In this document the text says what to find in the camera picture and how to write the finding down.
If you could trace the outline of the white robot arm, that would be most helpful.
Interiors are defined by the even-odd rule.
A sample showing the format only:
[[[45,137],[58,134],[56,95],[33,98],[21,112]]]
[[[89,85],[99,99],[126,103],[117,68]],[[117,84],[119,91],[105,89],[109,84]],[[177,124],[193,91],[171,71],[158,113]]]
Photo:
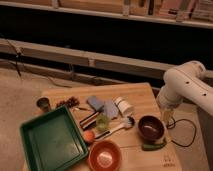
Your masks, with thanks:
[[[189,61],[168,69],[163,76],[156,101],[161,110],[161,119],[169,123],[174,109],[184,98],[192,101],[213,116],[213,87],[203,82],[206,68],[199,61]]]

